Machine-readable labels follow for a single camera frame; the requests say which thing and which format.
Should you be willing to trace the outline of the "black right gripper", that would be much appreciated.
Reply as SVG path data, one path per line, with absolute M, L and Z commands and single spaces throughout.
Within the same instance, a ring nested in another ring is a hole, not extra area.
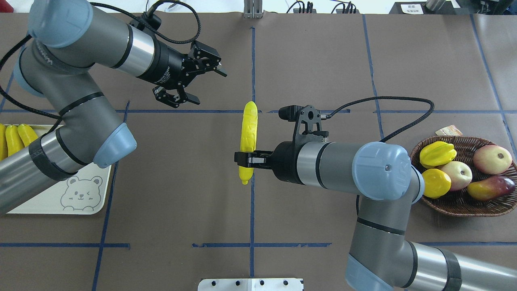
M 273 151 L 238 151 L 234 153 L 234 162 L 244 168 L 271 169 L 280 181 L 302 185 L 297 171 L 297 159 L 304 145 L 284 141 Z

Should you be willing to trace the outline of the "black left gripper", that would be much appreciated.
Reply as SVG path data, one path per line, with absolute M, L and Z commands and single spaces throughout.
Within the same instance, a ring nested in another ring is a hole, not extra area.
M 155 85 L 155 99 L 173 108 L 178 108 L 184 103 L 200 105 L 197 96 L 185 92 L 188 81 L 186 72 L 183 71 L 186 55 L 158 40 L 154 40 L 153 45 L 153 58 L 149 68 L 140 75 L 140 79 Z M 222 77 L 228 76 L 222 67 L 222 58 L 215 48 L 193 41 L 188 58 L 194 66 L 193 74 L 214 71 Z

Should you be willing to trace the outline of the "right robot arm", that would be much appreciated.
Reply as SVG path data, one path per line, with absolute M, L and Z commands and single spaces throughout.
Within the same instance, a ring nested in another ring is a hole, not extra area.
M 345 276 L 357 291 L 516 289 L 516 270 L 406 240 L 425 183 L 399 145 L 283 142 L 271 152 L 238 151 L 234 160 L 281 181 L 362 196 Z

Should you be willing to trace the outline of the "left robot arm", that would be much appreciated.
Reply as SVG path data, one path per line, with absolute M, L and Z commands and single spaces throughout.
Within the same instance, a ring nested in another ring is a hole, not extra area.
M 4 65 L 21 50 L 13 75 L 21 88 L 46 98 L 57 114 L 23 105 L 5 90 L 2 96 L 26 111 L 64 122 L 19 152 L 1 161 L 1 214 L 6 214 L 54 184 L 73 177 L 90 163 L 110 166 L 135 151 L 136 140 L 89 74 L 95 64 L 112 68 L 154 85 L 157 101 L 170 107 L 199 99 L 185 91 L 207 72 L 223 77 L 216 49 L 197 39 L 170 39 L 159 33 L 154 15 L 159 0 L 139 16 L 120 13 L 131 22 L 109 15 L 118 8 L 87 0 L 35 0 L 27 35 L 1 60 Z

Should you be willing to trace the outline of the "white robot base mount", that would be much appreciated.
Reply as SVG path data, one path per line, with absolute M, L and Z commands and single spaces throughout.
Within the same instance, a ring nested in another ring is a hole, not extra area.
M 304 291 L 300 278 L 208 278 L 198 291 Z

